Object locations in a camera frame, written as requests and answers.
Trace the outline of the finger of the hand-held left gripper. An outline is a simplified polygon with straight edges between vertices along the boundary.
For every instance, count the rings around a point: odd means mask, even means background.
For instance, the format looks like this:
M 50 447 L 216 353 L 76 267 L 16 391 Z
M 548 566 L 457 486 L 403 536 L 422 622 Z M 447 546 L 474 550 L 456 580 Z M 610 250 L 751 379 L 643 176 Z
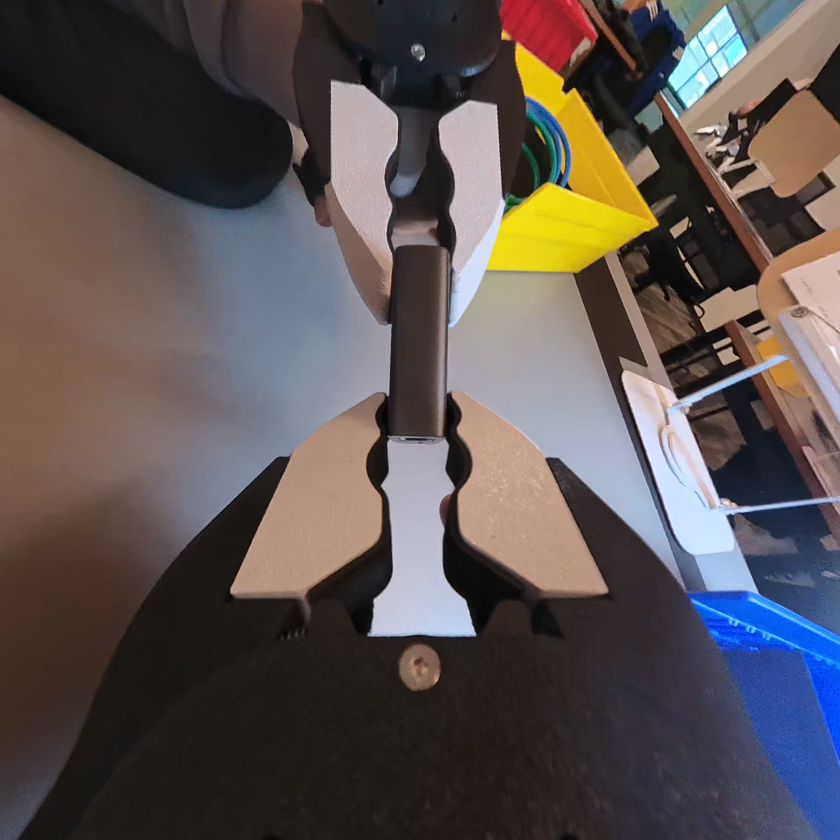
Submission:
M 390 321 L 393 203 L 386 177 L 397 151 L 397 115 L 359 84 L 330 85 L 330 179 L 325 197 L 345 265 L 374 319 Z
M 454 231 L 448 307 L 453 327 L 484 278 L 505 210 L 497 105 L 459 105 L 438 121 L 437 139 L 452 184 L 444 208 Z

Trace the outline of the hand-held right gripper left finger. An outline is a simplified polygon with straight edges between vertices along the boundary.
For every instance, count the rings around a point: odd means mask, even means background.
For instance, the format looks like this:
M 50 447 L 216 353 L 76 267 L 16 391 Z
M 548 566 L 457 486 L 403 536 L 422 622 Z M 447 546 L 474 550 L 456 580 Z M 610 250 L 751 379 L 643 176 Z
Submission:
M 307 602 L 383 535 L 368 457 L 382 439 L 376 392 L 310 434 L 291 454 L 229 593 Z

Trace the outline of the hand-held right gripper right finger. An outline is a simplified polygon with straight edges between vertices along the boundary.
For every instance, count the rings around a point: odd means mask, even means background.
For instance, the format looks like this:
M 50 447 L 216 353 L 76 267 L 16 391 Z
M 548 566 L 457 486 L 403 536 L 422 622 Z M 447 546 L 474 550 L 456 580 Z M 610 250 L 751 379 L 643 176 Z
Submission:
M 464 392 L 451 392 L 467 477 L 455 494 L 468 549 L 539 600 L 601 597 L 608 587 L 539 447 Z

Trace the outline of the dark metal plate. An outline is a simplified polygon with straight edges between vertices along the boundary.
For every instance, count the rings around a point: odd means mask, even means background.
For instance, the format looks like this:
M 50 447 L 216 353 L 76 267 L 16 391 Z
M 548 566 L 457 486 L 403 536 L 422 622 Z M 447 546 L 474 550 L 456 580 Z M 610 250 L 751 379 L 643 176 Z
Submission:
M 387 433 L 410 445 L 445 437 L 452 258 L 425 220 L 394 229 Z

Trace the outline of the person's left forearm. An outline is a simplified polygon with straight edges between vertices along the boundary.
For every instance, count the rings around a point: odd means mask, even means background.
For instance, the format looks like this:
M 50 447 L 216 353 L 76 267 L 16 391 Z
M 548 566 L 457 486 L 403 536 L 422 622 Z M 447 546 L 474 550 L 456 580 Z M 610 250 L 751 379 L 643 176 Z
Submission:
M 292 69 L 301 22 L 301 1 L 231 1 L 222 40 L 224 72 L 236 90 L 296 127 Z

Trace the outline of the yellow plastic bin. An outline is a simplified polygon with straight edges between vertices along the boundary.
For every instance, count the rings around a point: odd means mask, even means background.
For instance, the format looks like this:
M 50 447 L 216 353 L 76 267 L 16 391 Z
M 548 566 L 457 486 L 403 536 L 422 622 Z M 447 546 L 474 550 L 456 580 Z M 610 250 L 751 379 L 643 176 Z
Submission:
M 570 142 L 569 188 L 542 185 L 502 218 L 495 271 L 577 273 L 655 229 L 658 220 L 577 91 L 521 46 L 524 93 L 547 107 Z

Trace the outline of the red plastic bin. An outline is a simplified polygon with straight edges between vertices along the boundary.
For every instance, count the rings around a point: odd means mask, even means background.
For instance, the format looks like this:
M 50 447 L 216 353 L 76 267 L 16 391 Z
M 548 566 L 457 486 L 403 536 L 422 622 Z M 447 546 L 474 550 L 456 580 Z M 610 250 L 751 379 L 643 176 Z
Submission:
M 578 1 L 501 1 L 500 21 L 504 34 L 560 74 L 597 40 Z

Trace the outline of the white stand base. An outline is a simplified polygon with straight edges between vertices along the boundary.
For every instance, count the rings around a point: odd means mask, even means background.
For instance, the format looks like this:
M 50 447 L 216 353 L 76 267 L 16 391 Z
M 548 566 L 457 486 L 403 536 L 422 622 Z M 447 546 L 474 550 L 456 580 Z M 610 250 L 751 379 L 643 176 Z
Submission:
M 654 477 L 670 530 L 695 555 L 734 550 L 735 539 L 697 439 L 676 394 L 633 371 L 623 389 Z

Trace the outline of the dark cloth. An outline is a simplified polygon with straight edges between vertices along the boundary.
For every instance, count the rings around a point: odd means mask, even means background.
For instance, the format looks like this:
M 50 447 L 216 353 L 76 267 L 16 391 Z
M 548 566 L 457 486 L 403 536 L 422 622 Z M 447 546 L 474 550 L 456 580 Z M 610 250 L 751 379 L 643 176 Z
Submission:
M 110 2 L 2 1 L 1 92 L 174 196 L 264 200 L 291 167 L 288 122 L 223 89 L 200 60 Z

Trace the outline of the wooden table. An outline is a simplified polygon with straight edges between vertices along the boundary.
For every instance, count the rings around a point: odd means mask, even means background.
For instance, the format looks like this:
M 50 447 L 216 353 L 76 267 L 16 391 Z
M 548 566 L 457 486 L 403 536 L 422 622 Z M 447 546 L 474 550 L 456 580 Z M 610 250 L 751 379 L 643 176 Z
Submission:
M 645 200 L 655 205 L 675 198 L 671 208 L 674 221 L 662 225 L 670 229 L 684 218 L 689 219 L 700 252 L 716 272 L 717 285 L 713 290 L 756 284 L 770 266 L 771 252 L 664 97 L 655 95 L 654 103 L 664 121 L 647 139 L 658 168 L 640 185 Z M 806 457 L 804 424 L 793 414 L 771 372 L 758 373 L 751 382 L 809 493 L 813 497 L 837 496 L 837 491 L 825 489 Z

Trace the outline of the window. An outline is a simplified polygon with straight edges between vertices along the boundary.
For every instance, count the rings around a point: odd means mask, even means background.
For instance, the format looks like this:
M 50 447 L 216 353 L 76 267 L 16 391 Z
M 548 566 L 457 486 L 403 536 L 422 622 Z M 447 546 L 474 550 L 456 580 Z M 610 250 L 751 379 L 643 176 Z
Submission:
M 702 99 L 748 54 L 749 37 L 742 32 L 732 2 L 712 2 L 712 12 L 703 11 L 694 34 L 666 86 L 666 96 L 678 112 Z

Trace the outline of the blue plastic bin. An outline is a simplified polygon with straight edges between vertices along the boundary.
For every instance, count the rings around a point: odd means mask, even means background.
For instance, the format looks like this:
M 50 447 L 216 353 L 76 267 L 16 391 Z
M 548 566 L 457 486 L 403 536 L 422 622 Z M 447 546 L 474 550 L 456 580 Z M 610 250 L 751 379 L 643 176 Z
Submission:
M 839 838 L 839 639 L 748 591 L 690 593 L 780 779 L 820 838 Z

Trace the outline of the wooden chair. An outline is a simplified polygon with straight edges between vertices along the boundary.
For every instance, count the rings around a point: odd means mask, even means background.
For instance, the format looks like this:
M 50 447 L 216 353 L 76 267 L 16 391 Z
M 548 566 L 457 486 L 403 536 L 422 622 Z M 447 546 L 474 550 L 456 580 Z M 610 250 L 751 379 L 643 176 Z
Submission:
M 800 90 L 754 137 L 749 154 L 777 196 L 793 196 L 838 158 L 839 123 L 810 89 Z

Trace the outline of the clear acrylic sign holder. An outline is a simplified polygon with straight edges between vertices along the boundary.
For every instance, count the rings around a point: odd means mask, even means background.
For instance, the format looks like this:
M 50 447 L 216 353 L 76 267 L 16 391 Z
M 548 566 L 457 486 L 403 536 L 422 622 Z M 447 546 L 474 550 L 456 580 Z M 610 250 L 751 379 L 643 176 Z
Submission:
M 760 336 L 738 320 L 695 341 L 700 350 L 716 353 L 724 332 L 738 363 L 729 374 L 714 371 L 706 386 L 678 396 L 667 414 L 688 414 L 696 403 L 750 382 L 811 493 L 785 506 L 817 506 L 828 526 L 838 529 L 838 328 L 802 305 L 782 309 L 768 324 L 779 349 L 767 357 Z

